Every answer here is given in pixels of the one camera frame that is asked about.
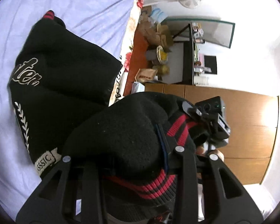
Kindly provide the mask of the person's right hand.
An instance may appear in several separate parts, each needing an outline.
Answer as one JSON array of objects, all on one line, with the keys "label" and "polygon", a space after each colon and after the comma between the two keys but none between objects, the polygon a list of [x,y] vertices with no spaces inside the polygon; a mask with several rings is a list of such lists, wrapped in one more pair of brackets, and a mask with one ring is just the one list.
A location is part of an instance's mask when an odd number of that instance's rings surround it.
[{"label": "person's right hand", "polygon": [[196,148],[196,154],[199,156],[208,156],[210,154],[215,154],[218,156],[218,158],[220,158],[223,162],[225,161],[225,157],[223,155],[222,152],[220,152],[218,149],[214,149],[212,151],[208,151],[207,149],[205,149],[203,146],[199,146]]}]

